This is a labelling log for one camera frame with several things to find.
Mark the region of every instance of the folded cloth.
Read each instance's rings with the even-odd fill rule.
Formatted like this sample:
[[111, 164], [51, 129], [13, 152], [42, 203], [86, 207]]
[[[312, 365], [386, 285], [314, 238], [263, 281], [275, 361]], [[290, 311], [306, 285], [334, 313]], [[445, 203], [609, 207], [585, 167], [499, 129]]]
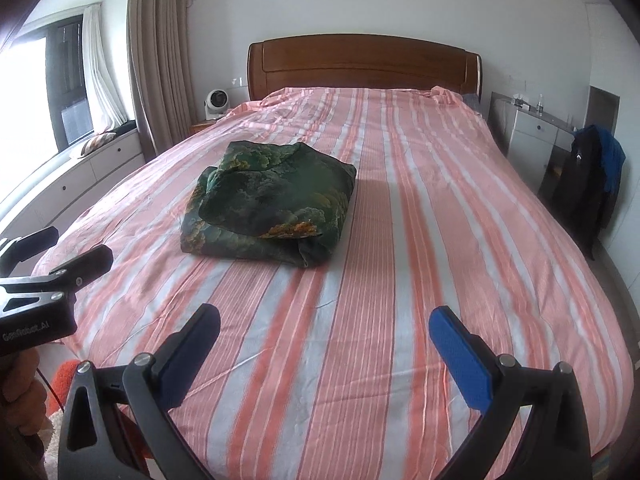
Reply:
[[199, 177], [182, 222], [186, 253], [327, 261], [342, 232], [356, 169], [302, 142], [231, 142], [218, 168]]

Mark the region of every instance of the blue gripper pad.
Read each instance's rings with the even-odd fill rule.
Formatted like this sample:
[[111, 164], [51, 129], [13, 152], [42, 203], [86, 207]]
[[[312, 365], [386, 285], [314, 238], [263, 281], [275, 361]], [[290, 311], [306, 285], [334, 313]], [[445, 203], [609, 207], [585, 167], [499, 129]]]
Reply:
[[180, 406], [200, 367], [220, 335], [220, 313], [203, 303], [180, 332], [171, 334], [156, 351], [158, 406], [167, 411]]
[[466, 404], [483, 415], [493, 399], [492, 374], [474, 350], [473, 338], [448, 306], [429, 317], [429, 336], [456, 381]]

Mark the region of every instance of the drawer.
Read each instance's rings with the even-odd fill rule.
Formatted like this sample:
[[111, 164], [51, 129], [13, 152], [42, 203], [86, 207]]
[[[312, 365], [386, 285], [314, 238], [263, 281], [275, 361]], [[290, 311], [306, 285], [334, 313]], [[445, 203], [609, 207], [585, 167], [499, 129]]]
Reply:
[[556, 142], [556, 135], [558, 134], [557, 127], [519, 110], [516, 113], [516, 122], [513, 129], [551, 144]]
[[17, 238], [18, 236], [27, 236], [31, 233], [39, 231], [44, 227], [40, 212], [33, 202], [27, 204], [20, 211], [7, 228], [0, 233], [0, 238]]
[[66, 232], [71, 227], [71, 224], [75, 222], [82, 213], [93, 207], [103, 196], [105, 196], [112, 187], [119, 183], [123, 178], [129, 176], [131, 173], [141, 168], [145, 164], [145, 158], [139, 155], [133, 160], [130, 160], [124, 166], [118, 168], [111, 173], [107, 178], [102, 179], [84, 195], [78, 198], [75, 202], [69, 205], [60, 215], [52, 222], [60, 235]]
[[558, 136], [556, 137], [556, 146], [563, 150], [571, 151], [571, 145], [574, 143], [574, 134], [570, 134], [564, 130], [558, 129]]
[[509, 145], [508, 161], [533, 193], [538, 193], [545, 177], [553, 145], [536, 137], [514, 132]]
[[76, 201], [95, 184], [94, 170], [87, 162], [58, 177], [35, 199], [34, 204], [45, 225], [49, 224], [69, 204]]
[[142, 148], [137, 132], [112, 140], [90, 158], [96, 180], [102, 180], [111, 171], [140, 153]]

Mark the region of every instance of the white dresser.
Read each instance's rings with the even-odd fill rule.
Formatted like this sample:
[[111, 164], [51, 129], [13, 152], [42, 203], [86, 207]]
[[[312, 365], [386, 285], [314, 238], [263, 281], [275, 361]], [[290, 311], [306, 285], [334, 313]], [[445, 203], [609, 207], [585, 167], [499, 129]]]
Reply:
[[[83, 212], [144, 163], [137, 130], [86, 157], [70, 158], [0, 219], [0, 238], [25, 236], [52, 225], [62, 235]], [[40, 256], [18, 264], [12, 276], [28, 276]]]
[[530, 190], [538, 193], [554, 148], [571, 151], [571, 126], [543, 113], [515, 106], [507, 96], [492, 94], [489, 128], [494, 139]]

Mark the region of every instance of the nightstand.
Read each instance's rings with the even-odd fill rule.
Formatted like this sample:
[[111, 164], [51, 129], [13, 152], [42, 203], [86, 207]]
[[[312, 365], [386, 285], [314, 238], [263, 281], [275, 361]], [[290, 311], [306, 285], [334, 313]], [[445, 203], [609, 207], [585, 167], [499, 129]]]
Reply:
[[213, 124], [216, 124], [216, 121], [217, 119], [210, 119], [208, 121], [202, 121], [201, 123], [192, 124], [191, 126], [189, 126], [189, 135], [187, 135], [187, 137], [191, 137], [198, 132], [201, 132], [205, 128], [209, 128]]
[[517, 107], [511, 98], [494, 92], [489, 128], [507, 160], [534, 193], [538, 193], [552, 153], [571, 151], [572, 127], [543, 112]]

